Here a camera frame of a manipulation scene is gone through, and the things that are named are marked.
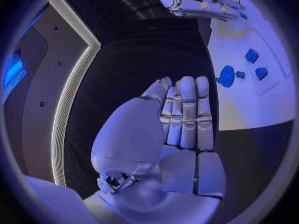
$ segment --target glowing strip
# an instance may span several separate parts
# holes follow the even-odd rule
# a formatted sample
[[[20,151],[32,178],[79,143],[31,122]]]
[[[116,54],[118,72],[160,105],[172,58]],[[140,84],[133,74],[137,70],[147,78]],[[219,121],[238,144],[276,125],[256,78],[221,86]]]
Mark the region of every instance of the glowing strip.
[[[66,125],[75,94],[87,69],[101,49],[101,44],[65,0],[50,0],[50,4],[89,45],[77,61],[65,83],[59,98],[52,128],[51,160],[53,177],[55,184],[66,186],[63,167],[63,146]]]

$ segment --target led light strip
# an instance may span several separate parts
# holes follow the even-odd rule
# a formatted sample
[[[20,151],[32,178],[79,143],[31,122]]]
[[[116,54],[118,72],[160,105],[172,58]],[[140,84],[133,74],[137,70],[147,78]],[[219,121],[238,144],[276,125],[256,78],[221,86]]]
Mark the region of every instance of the led light strip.
[[[79,89],[83,77],[96,54],[101,49],[101,43],[65,0],[50,0],[50,4],[88,44],[88,48],[77,61],[65,83],[59,98],[52,128],[51,160],[53,176],[55,184],[66,186],[63,162],[66,125],[75,98],[74,94]]]

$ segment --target illuminated wall edge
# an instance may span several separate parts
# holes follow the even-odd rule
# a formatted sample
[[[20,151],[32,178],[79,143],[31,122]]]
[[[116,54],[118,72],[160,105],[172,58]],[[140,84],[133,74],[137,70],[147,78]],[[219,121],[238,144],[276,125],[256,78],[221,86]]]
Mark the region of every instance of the illuminated wall edge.
[[[51,160],[55,184],[66,186],[63,168],[64,135],[75,94],[81,81],[101,49],[101,43],[65,0],[50,0],[50,4],[88,44],[68,77],[56,108],[51,139]]]

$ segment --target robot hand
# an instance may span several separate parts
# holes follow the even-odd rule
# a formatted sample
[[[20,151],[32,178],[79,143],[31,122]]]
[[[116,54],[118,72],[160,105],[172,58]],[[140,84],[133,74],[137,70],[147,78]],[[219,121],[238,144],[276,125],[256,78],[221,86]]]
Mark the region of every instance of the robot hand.
[[[233,0],[160,0],[171,13],[182,17],[238,19],[242,6]]]
[[[98,133],[91,154],[100,173],[100,189],[116,193],[157,165],[164,143],[159,120],[161,106],[171,86],[169,77],[154,82],[139,98],[118,107]]]

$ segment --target blue cube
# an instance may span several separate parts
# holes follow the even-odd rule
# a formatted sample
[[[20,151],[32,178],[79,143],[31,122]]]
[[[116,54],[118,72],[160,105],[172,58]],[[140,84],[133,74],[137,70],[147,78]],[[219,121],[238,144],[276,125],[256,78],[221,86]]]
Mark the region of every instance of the blue cube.
[[[256,50],[250,48],[245,57],[249,62],[255,63],[259,58],[259,53]]]
[[[259,78],[259,80],[261,81],[262,79],[264,79],[268,74],[268,70],[266,68],[258,68],[256,69],[256,75]]]

